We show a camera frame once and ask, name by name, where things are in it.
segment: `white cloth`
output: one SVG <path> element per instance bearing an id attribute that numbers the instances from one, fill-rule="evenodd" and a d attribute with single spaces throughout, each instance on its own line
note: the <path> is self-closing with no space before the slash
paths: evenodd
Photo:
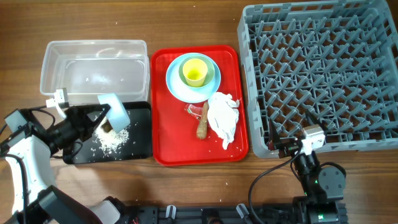
<path id="1" fill-rule="evenodd" d="M 231 94 L 217 92 L 210 97 L 208 103 L 207 120 L 212 130 L 223 139 L 223 149 L 226 149 L 234 141 L 239 119 L 239 111 L 235 108 L 239 106 L 239 100 L 233 101 Z"/>

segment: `wooden table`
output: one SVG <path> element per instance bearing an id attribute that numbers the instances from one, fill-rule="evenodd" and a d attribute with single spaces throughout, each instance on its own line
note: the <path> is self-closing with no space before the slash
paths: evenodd
<path id="1" fill-rule="evenodd" d="M 228 44 L 238 51 L 236 28 L 243 7 L 284 2 L 75 1 L 0 4 L 0 118 L 16 108 L 44 104 L 46 97 L 39 93 L 40 71 L 46 45 L 52 40 L 142 39 L 149 54 L 167 47 L 213 44 Z M 49 125 L 48 118 L 39 118 Z M 9 134 L 7 129 L 0 139 Z M 323 153 L 319 159 L 347 170 L 343 201 L 350 223 L 398 222 L 398 151 Z M 254 178 L 281 162 L 259 159 L 250 152 L 241 162 L 208 166 L 166 168 L 153 159 L 81 166 L 52 159 L 51 165 L 59 189 L 83 205 L 94 205 L 111 195 L 135 205 L 179 206 L 247 203 Z M 14 200 L 11 171 L 5 161 L 0 162 L 0 179 L 0 222 L 4 222 Z M 284 167 L 257 184 L 254 201 L 291 202 L 302 194 L 299 182 Z"/>

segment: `translucent plastic bin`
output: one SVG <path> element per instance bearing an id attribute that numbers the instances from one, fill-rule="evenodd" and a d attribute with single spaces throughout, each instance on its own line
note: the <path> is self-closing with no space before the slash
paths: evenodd
<path id="1" fill-rule="evenodd" d="M 67 88 L 72 105 L 98 103 L 104 93 L 123 102 L 147 101 L 149 77 L 142 40 L 53 41 L 45 51 L 40 92 L 52 96 Z"/>
<path id="2" fill-rule="evenodd" d="M 253 151 L 268 150 L 268 121 L 283 138 L 326 124 L 318 150 L 398 148 L 398 33 L 385 0 L 246 6 L 238 26 Z"/>

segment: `plastic crate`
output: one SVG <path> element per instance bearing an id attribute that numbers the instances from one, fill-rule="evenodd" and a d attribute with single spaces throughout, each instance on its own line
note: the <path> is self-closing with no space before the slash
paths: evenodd
<path id="1" fill-rule="evenodd" d="M 268 119 L 282 138 L 326 122 L 318 151 L 398 148 L 398 34 L 384 0 L 246 6 L 238 26 L 254 153 L 268 150 Z"/>

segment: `light blue plate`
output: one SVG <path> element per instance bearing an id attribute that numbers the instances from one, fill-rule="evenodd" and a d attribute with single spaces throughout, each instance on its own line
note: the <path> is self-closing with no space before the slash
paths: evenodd
<path id="1" fill-rule="evenodd" d="M 187 57 L 191 56 L 202 56 L 206 57 L 208 60 L 212 62 L 215 69 L 214 78 L 212 81 L 204 87 L 201 88 L 190 88 L 183 81 L 181 81 L 180 74 L 178 72 L 180 68 L 180 64 Z M 199 53 L 189 53 L 184 54 L 176 59 L 169 65 L 166 73 L 166 85 L 171 94 L 174 97 L 186 103 L 199 103 L 208 100 L 215 92 L 217 92 L 218 87 L 220 87 L 221 83 L 221 72 L 220 68 L 218 68 L 216 62 L 213 59 L 207 57 L 206 55 Z"/>

